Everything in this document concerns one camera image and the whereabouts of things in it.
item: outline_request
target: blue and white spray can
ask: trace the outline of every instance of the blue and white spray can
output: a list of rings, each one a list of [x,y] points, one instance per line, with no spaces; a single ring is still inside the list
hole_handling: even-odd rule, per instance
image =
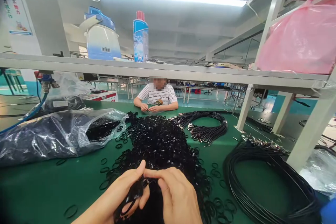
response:
[[[133,21],[134,61],[146,62],[148,59],[148,24],[145,22],[145,14],[136,12]]]

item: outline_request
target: pink plastic bag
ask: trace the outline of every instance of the pink plastic bag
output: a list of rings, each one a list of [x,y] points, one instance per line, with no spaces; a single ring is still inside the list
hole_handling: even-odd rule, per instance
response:
[[[256,62],[259,70],[330,74],[336,59],[336,6],[307,0],[270,28]]]

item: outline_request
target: white shelf frame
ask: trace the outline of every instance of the white shelf frame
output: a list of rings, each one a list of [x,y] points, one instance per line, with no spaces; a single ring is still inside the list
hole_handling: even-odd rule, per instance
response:
[[[314,3],[322,3],[323,1],[326,0],[314,0]],[[287,13],[286,15],[277,18],[281,3],[282,0],[272,0],[260,48],[267,38],[270,26],[291,13]],[[0,54],[0,66],[8,68],[128,75],[135,77],[162,76],[170,79],[249,84],[249,91],[246,94],[241,116],[239,117],[237,125],[238,129],[243,129],[243,126],[245,125],[245,119],[251,102],[250,96],[253,95],[253,89],[256,87],[312,95],[314,92],[311,87],[314,84],[322,86],[323,83],[325,83],[324,81],[330,81],[332,83],[336,82],[336,70],[334,70],[329,77],[323,75],[295,75],[293,73],[283,72],[154,65],[135,62],[110,62],[13,54]],[[288,163],[296,171],[300,171],[304,166],[330,118],[336,112],[336,89],[321,89],[319,90],[319,93],[320,98],[309,117],[306,127],[303,129],[297,144],[288,158]],[[277,129],[275,129],[277,132],[279,131],[279,128],[281,128],[281,125],[288,114],[290,103],[291,102],[288,100],[285,103],[285,106],[281,108],[282,113],[280,114],[280,118],[277,119],[278,126]]]

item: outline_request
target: striped shirt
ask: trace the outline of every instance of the striped shirt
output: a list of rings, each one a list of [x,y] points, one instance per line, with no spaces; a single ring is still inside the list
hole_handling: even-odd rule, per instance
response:
[[[158,91],[154,87],[154,83],[147,84],[138,94],[140,100],[147,99],[147,104],[156,104],[156,101],[161,99],[163,105],[177,102],[174,88],[171,85],[166,85],[162,91]]]

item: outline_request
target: blue air hose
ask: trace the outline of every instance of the blue air hose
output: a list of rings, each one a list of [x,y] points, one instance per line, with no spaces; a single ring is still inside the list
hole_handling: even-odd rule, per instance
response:
[[[42,101],[40,102],[40,104],[29,114],[27,115],[25,118],[23,118],[20,122],[17,122],[16,124],[10,126],[9,128],[7,129],[4,129],[3,131],[0,131],[0,135],[2,133],[5,133],[7,132],[8,130],[11,130],[13,129],[14,127],[18,126],[19,124],[27,121],[30,117],[32,117],[33,115],[35,115],[38,111],[40,111],[40,108],[42,107],[43,103],[45,102],[46,98],[47,98],[47,93],[44,94],[43,98],[42,98]]]

